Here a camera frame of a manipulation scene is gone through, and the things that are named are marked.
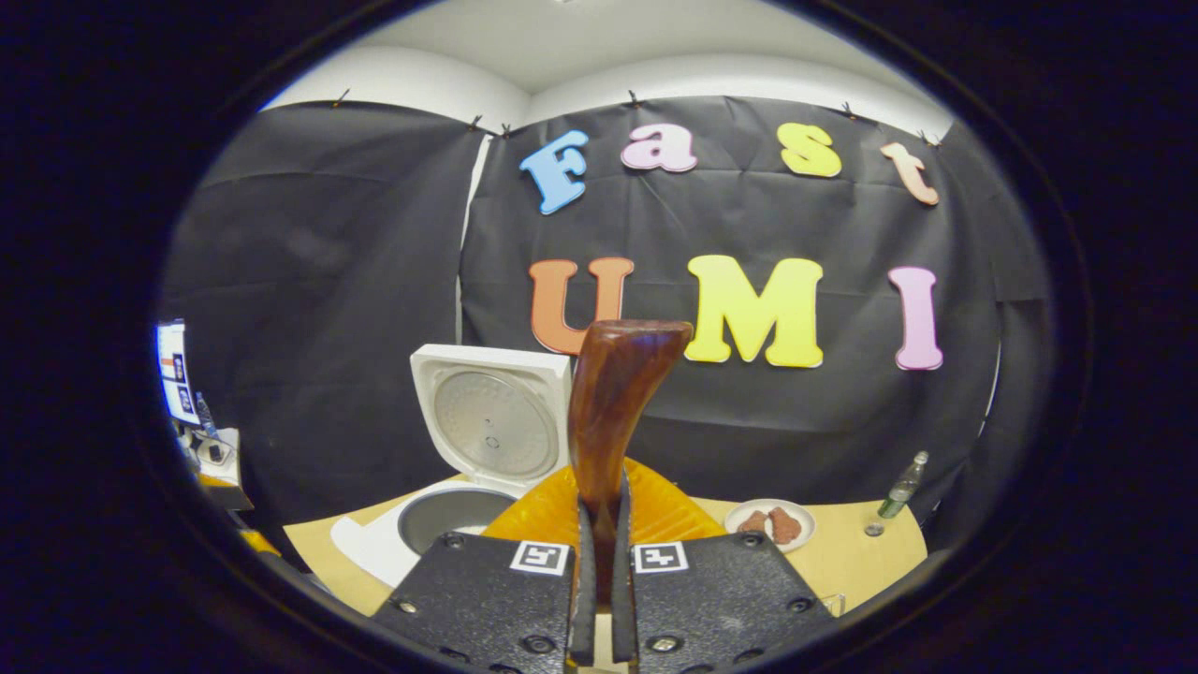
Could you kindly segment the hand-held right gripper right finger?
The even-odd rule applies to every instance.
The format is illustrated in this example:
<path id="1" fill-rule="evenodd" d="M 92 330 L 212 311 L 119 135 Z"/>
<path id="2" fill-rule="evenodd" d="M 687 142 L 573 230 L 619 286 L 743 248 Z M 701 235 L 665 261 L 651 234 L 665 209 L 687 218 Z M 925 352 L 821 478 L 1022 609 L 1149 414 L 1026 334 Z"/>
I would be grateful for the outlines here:
<path id="1" fill-rule="evenodd" d="M 766 534 L 724 532 L 634 461 L 621 498 L 611 646 L 633 673 L 708 673 L 830 630 L 834 615 Z"/>

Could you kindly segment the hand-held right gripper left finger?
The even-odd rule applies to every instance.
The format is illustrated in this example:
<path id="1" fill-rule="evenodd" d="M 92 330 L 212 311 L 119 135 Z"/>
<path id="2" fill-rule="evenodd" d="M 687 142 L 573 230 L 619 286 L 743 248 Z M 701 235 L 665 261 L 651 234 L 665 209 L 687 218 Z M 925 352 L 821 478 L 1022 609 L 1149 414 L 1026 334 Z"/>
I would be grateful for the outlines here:
<path id="1" fill-rule="evenodd" d="M 595 554 L 569 468 L 518 500 L 483 488 L 417 496 L 395 530 L 410 555 L 374 623 L 480 670 L 593 664 Z"/>

